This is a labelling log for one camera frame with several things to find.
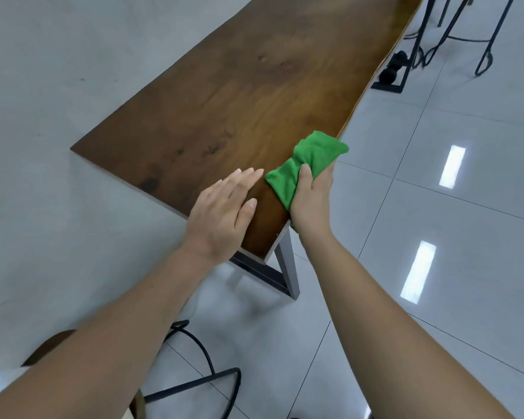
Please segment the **person's left hand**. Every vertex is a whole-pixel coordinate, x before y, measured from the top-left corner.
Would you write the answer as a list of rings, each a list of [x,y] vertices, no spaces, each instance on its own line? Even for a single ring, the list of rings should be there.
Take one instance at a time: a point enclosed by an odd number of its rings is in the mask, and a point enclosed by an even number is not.
[[[202,192],[190,212],[183,249],[210,267],[230,260],[243,242],[235,235],[235,221],[239,209],[249,200],[249,193],[246,197],[231,197],[231,179],[242,171],[238,168],[222,179],[221,186],[210,197],[203,197]],[[253,186],[263,173],[262,168],[254,169]]]

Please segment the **person's right hand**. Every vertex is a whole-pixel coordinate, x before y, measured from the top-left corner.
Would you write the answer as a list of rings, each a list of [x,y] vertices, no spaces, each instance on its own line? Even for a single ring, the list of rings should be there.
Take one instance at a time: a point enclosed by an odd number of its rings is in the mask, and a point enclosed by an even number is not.
[[[330,225],[330,191],[336,161],[313,177],[312,195],[298,202],[298,183],[291,203],[292,225],[303,245],[325,239],[332,234]]]

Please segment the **green microfibre cloth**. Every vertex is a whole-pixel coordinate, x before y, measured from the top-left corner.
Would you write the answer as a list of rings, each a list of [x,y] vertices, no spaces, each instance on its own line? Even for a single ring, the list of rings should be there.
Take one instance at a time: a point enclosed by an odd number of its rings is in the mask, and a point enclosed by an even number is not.
[[[308,164],[313,177],[317,177],[333,161],[349,151],[349,147],[336,138],[314,131],[301,140],[293,149],[293,154],[279,168],[267,173],[266,182],[291,215],[290,208],[298,183],[302,164]]]

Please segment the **person's right forearm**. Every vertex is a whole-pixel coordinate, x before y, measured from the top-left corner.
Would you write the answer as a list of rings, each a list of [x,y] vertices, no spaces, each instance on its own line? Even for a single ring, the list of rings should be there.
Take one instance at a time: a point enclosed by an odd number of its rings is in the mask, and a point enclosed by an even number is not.
[[[295,227],[375,419],[515,419],[329,228]]]

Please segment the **person's left forearm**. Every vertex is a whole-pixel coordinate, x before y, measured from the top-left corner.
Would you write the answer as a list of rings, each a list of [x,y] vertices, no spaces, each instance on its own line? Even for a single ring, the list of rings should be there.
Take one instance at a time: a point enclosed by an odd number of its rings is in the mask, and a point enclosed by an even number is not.
[[[228,260],[188,241],[0,393],[0,419],[121,419],[170,325]]]

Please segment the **metal table leg frame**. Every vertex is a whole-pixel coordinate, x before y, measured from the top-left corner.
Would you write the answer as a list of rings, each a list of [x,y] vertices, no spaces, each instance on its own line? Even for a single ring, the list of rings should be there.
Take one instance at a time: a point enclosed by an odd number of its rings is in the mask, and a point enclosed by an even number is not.
[[[409,59],[408,66],[398,70],[397,79],[391,85],[384,85],[384,84],[378,83],[378,77],[377,77],[375,81],[372,82],[372,84],[370,85],[370,89],[374,89],[378,91],[385,91],[388,93],[396,93],[396,94],[401,94],[403,92],[408,76],[410,72],[413,70],[412,64],[416,59],[417,50],[419,46],[421,46],[421,40],[425,33],[427,24],[429,23],[429,19],[433,11],[435,2],[436,0],[423,0],[421,4],[419,5],[416,13],[414,13],[412,20],[410,21],[410,24],[408,27],[415,28],[415,32],[412,33],[412,35],[414,35],[414,39],[413,39],[414,42],[413,42],[412,50],[410,51],[409,54],[407,53],[408,59]]]
[[[264,261],[254,258],[251,253],[243,253],[242,251],[235,253],[231,257],[230,262],[247,274],[258,278],[296,301],[300,296],[300,285],[295,266],[291,227],[289,224],[279,234],[272,253],[278,261],[279,270],[268,266]]]

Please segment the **wooden stool with black frame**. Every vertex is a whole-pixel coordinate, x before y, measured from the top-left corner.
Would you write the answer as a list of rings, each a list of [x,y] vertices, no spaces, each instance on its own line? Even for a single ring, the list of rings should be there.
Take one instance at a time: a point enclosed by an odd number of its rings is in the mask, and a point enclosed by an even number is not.
[[[128,413],[130,414],[130,419],[146,419],[147,417],[146,405],[147,404],[163,400],[172,395],[185,392],[189,389],[199,387],[206,383],[211,383],[212,381],[215,381],[221,378],[235,375],[236,377],[235,377],[235,383],[233,384],[232,394],[228,400],[227,407],[225,408],[224,413],[221,418],[221,419],[228,419],[235,405],[235,401],[237,399],[238,391],[241,385],[241,380],[242,380],[241,370],[239,367],[232,367],[222,372],[216,373],[213,367],[213,364],[212,364],[212,360],[210,359],[210,356],[206,348],[203,346],[203,344],[200,342],[199,339],[197,339],[193,334],[191,334],[188,330],[186,330],[186,327],[188,326],[188,324],[189,324],[189,320],[187,319],[174,322],[170,326],[170,331],[164,338],[164,342],[166,342],[170,337],[172,337],[174,334],[178,332],[184,335],[187,335],[202,350],[207,360],[208,366],[210,368],[210,375],[180,384],[175,387],[164,389],[159,392],[148,394],[148,395],[143,395],[142,391],[138,390],[127,409]],[[53,351],[53,349],[55,349],[58,345],[64,342],[67,338],[69,338],[74,332],[76,332],[76,329],[65,330],[65,331],[59,332],[53,335],[52,337],[48,338],[25,360],[25,362],[21,365],[21,367],[30,367],[30,366],[35,365],[42,358],[44,358],[49,352]]]

